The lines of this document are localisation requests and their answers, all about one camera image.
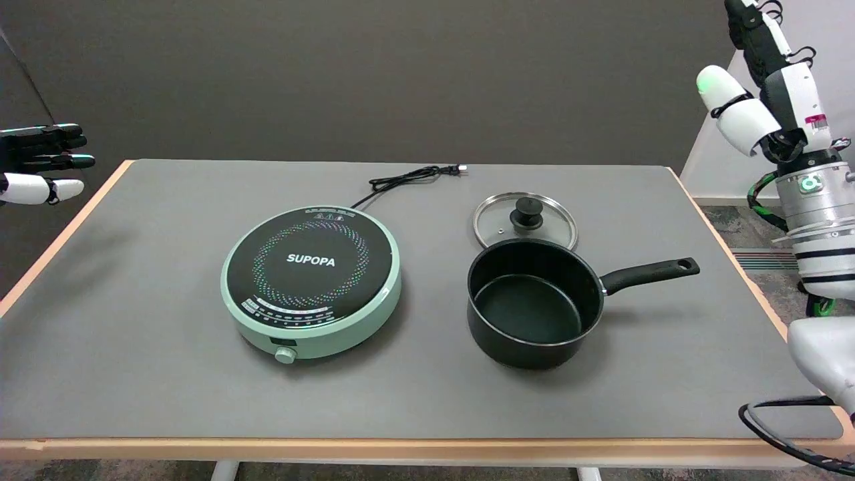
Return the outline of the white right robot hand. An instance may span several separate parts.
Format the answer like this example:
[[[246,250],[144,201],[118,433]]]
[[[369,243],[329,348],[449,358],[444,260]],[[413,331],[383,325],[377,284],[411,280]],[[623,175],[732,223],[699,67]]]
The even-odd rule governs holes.
[[[758,93],[717,65],[703,68],[696,86],[730,146],[774,164],[851,146],[847,138],[832,137],[812,73],[816,51],[810,46],[792,51],[781,28],[782,4],[727,1],[724,6],[731,42],[742,52]]]

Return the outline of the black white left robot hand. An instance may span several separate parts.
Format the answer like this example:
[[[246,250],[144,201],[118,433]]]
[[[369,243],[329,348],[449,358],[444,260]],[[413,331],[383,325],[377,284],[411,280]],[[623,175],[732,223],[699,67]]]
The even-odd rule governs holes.
[[[85,188],[83,180],[52,178],[45,173],[94,167],[94,156],[73,152],[87,143],[76,123],[3,129],[2,205],[55,205],[80,195]]]

